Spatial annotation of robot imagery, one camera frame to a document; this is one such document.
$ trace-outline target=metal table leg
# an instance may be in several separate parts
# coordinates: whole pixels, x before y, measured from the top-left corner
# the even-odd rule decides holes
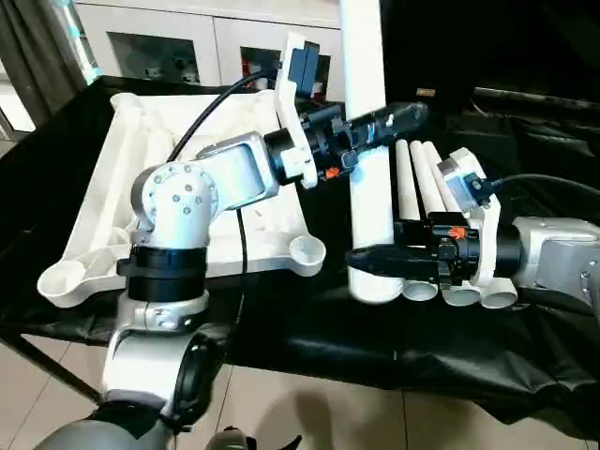
[[[54,361],[50,356],[21,335],[0,335],[0,342],[4,343],[7,347],[35,364],[46,373],[52,375],[56,380],[66,384],[82,396],[89,398],[97,405],[100,404],[101,395],[96,389],[61,366],[60,363]]]

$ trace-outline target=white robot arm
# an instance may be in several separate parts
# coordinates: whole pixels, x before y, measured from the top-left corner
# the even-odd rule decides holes
[[[172,155],[138,176],[131,203],[140,221],[129,258],[117,264],[127,288],[102,377],[104,402],[39,449],[159,449],[193,425],[224,358],[202,329],[211,221],[277,195],[279,186],[299,181],[312,188],[350,173],[358,154],[425,122],[422,104],[390,105],[346,122],[340,106],[330,105],[300,120],[294,100],[310,95],[318,48],[297,35],[288,42],[276,85],[283,129],[219,142],[191,161]]]

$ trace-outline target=cabinet door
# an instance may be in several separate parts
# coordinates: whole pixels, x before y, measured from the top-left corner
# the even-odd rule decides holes
[[[93,5],[77,11],[103,74],[221,85],[212,17]]]
[[[276,68],[288,33],[294,31],[321,46],[315,97],[344,100],[340,30],[215,18],[215,31],[223,84],[259,69]]]

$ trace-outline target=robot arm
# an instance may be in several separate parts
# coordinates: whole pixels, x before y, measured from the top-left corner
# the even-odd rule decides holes
[[[425,105],[393,104],[352,121],[343,120],[339,105],[300,120],[294,99],[310,93],[318,46],[292,36],[282,57],[276,108],[283,129],[216,143],[191,161],[151,167],[136,179],[131,204],[139,225],[129,258],[117,264],[127,288],[107,352],[104,402],[38,448],[165,448],[193,425],[208,407],[222,361],[202,329],[210,223],[223,211],[277,195],[279,186],[299,181],[312,188],[350,173],[361,152],[427,118]]]
[[[438,168],[462,213],[402,220],[395,225],[394,245],[358,248],[347,255],[350,266],[448,288],[465,280],[482,286],[476,284],[481,281],[477,275],[487,258],[495,278],[510,278],[521,288],[565,293],[592,307],[600,319],[600,228],[575,218],[518,217],[499,229],[490,213],[502,183],[486,180],[476,157],[464,148]],[[480,218],[483,226],[471,227],[464,213]]]

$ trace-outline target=curtain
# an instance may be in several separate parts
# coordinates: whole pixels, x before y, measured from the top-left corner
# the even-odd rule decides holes
[[[86,86],[48,0],[0,0],[0,58],[39,127]]]

